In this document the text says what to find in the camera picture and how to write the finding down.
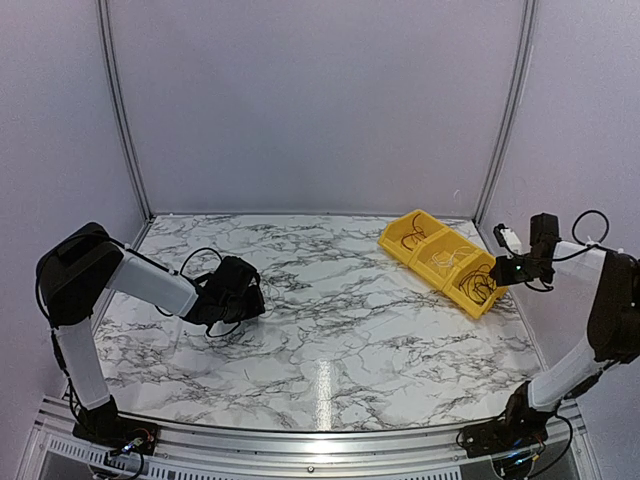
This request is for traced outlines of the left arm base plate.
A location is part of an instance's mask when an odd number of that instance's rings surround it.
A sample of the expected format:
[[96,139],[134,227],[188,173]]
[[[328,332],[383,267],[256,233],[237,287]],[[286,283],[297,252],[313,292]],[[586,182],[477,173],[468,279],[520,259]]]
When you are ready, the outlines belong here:
[[72,434],[74,437],[109,447],[118,453],[154,453],[159,426],[156,423],[122,417],[117,413],[82,412]]

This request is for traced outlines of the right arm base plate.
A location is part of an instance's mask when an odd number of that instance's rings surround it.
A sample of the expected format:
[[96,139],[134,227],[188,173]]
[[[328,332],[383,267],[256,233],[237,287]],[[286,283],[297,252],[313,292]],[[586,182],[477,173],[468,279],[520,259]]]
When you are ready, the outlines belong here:
[[509,427],[502,421],[488,421],[463,427],[456,443],[466,451],[468,458],[477,458],[522,449],[547,439],[545,427],[534,430],[522,425]]

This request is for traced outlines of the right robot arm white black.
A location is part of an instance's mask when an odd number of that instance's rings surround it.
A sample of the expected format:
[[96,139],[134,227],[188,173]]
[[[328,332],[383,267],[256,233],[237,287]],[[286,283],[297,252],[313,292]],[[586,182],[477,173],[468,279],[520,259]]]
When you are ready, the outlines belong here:
[[515,448],[543,433],[563,401],[582,396],[609,368],[638,358],[639,261],[605,246],[602,238],[562,239],[559,220],[549,213],[531,217],[527,251],[504,224],[496,225],[493,235],[506,252],[490,271],[497,286],[530,287],[538,281],[535,292],[550,293],[555,274],[563,272],[594,288],[583,337],[554,366],[519,386],[495,422],[496,440]]

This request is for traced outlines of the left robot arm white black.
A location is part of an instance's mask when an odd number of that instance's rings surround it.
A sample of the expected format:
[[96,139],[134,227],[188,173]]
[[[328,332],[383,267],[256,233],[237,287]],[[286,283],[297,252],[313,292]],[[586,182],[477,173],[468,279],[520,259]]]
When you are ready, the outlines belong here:
[[257,269],[236,256],[195,279],[112,238],[90,222],[45,253],[36,265],[35,296],[51,331],[54,355],[68,381],[78,423],[106,445],[125,438],[126,423],[104,379],[91,317],[106,290],[123,293],[212,329],[265,312]]

